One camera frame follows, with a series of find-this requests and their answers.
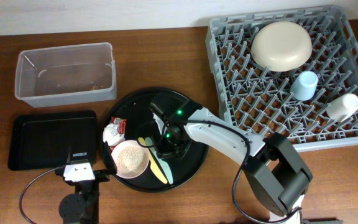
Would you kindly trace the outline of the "light blue cup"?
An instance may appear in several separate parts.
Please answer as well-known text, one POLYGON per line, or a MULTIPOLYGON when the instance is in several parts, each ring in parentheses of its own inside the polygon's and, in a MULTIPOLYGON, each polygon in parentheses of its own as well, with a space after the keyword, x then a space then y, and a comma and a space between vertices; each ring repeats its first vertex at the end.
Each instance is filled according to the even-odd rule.
POLYGON ((293 97, 300 101, 312 99, 318 84, 318 76, 314 72, 305 71, 298 75, 291 85, 293 97))

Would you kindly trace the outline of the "large cream bowl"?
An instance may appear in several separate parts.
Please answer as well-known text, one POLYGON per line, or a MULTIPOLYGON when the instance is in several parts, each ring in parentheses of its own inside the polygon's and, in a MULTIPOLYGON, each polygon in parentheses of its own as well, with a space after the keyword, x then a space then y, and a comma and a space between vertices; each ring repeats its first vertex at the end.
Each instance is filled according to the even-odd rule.
POLYGON ((309 33, 294 22, 274 22, 255 36, 251 56, 272 72, 287 72, 302 66, 312 53, 309 33))

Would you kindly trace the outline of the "white cup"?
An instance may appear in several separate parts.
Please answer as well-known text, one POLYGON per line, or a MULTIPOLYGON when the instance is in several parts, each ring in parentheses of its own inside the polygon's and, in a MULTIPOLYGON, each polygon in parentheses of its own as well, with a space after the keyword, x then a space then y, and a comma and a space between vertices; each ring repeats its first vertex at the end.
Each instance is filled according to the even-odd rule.
POLYGON ((330 102, 326 112, 329 118, 338 122, 343 122, 357 110, 358 96, 353 93, 347 93, 330 102))

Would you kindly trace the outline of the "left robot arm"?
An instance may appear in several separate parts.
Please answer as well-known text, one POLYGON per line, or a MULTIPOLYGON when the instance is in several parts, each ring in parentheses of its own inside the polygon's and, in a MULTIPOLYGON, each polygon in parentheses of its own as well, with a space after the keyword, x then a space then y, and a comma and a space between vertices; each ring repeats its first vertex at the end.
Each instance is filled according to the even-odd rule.
POLYGON ((100 149, 105 169, 93 170, 88 152, 70 152, 66 164, 55 174, 75 188, 73 194, 65 196, 58 212, 63 223, 99 223, 99 185, 109 182, 117 173, 110 147, 104 142, 100 149))

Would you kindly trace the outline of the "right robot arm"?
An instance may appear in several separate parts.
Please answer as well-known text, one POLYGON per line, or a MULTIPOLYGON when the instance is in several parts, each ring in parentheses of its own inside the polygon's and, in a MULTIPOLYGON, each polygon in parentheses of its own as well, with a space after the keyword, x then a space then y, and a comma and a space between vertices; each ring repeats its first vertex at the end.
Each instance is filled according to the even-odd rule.
POLYGON ((274 223, 303 223, 301 203, 313 175, 284 135, 273 133, 264 138, 249 133, 193 100, 172 103, 164 93, 153 97, 149 108, 162 137, 177 149, 190 141, 200 142, 239 164, 232 201, 248 220, 259 223, 238 204, 236 190, 241 175, 247 178, 256 199, 276 216, 274 223))

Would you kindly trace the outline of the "grey dishwasher rack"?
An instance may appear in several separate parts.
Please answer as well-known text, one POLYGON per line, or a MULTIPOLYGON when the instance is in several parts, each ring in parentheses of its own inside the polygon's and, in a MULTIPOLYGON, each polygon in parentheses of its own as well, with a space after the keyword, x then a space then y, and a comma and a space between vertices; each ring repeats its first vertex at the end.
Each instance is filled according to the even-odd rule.
POLYGON ((264 137, 285 135, 298 151, 358 145, 358 110, 343 122, 329 118, 330 102, 347 93, 358 96, 358 43, 342 8, 307 7, 223 16, 209 22, 209 67, 225 122, 264 137), (312 43, 310 58, 288 72, 257 65, 251 45, 273 22, 302 26, 312 43), (293 97, 291 85, 305 71, 317 74, 310 100, 293 97))

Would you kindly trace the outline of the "pink bowl with grains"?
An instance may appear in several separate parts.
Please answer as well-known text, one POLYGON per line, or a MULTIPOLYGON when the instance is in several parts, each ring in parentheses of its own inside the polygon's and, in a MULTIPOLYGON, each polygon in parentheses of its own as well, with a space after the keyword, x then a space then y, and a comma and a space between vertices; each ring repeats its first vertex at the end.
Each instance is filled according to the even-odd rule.
POLYGON ((112 158, 117 167, 117 175, 123 179, 140 176, 149 165, 149 150, 135 140, 119 143, 112 150, 112 158))

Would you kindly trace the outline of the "light blue plastic knife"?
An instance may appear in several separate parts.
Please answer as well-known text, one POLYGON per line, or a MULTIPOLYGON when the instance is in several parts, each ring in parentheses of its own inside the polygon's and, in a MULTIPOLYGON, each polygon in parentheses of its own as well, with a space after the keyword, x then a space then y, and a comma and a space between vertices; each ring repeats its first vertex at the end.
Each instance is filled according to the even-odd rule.
POLYGON ((154 141, 151 138, 145 138, 145 143, 147 146, 149 146, 149 149, 151 150, 151 153, 152 153, 154 160, 156 161, 159 169, 162 171, 164 176, 167 178, 167 180, 168 180, 167 184, 172 185, 173 184, 173 174, 172 174, 171 168, 167 162, 165 162, 162 159, 157 157, 156 149, 154 147, 151 147, 151 145, 154 144, 154 141))

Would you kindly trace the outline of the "yellow plastic knife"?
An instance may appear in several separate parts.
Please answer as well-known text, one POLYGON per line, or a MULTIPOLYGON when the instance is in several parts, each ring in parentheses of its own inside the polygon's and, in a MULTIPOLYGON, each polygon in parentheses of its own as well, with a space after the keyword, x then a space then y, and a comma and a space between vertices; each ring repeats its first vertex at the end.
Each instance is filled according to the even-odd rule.
POLYGON ((158 178, 159 181, 161 181, 161 183, 167 184, 168 180, 164 176, 162 171, 159 169, 150 149, 148 149, 148 153, 149 153, 150 169, 151 169, 152 173, 156 176, 156 178, 158 178))

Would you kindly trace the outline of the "round black tray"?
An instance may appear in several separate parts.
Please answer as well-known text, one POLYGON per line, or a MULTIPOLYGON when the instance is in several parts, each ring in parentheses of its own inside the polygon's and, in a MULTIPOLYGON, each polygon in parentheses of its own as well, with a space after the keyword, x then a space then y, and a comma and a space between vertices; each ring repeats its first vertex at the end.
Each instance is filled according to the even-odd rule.
MULTIPOLYGON (((110 123, 113 117, 123 118, 126 120, 124 135, 126 140, 136 140, 141 137, 150 138, 153 144, 157 143, 161 136, 159 130, 161 125, 155 122, 149 105, 158 94, 165 96, 162 107, 169 112, 175 112, 179 106, 190 100, 189 97, 168 88, 138 90, 116 103, 108 113, 104 124, 110 123)), ((119 177, 117 174, 113 177, 127 187, 140 192, 163 192, 188 182, 203 165, 209 147, 200 142, 189 141, 184 150, 178 151, 169 143, 172 138, 171 134, 165 137, 157 146, 156 155, 153 156, 155 160, 161 158, 168 164, 173 176, 172 183, 161 182, 149 167, 140 176, 131 179, 119 177)))

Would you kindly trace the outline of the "crumpled white red wrapper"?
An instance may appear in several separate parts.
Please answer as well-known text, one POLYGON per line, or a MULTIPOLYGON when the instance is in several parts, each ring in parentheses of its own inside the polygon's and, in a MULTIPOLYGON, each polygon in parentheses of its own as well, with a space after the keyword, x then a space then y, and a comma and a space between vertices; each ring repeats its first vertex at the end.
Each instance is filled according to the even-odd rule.
POLYGON ((124 142, 127 119, 112 117, 109 124, 103 130, 103 143, 107 143, 110 150, 124 142))

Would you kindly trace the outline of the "black rectangular tray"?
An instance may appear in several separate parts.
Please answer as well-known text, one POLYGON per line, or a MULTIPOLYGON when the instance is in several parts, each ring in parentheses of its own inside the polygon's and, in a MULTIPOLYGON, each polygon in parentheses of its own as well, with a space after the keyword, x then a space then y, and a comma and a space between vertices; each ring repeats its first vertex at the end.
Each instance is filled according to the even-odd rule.
POLYGON ((72 152, 95 152, 98 133, 92 110, 18 116, 13 124, 8 168, 31 170, 65 164, 72 152))

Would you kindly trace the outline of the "clear plastic bin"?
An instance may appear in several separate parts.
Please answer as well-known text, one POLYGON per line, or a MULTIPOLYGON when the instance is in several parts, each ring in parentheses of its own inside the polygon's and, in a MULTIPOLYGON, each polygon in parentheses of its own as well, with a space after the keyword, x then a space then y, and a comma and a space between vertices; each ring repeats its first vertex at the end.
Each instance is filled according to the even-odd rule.
POLYGON ((22 51, 14 95, 34 108, 116 99, 112 45, 101 42, 22 51))

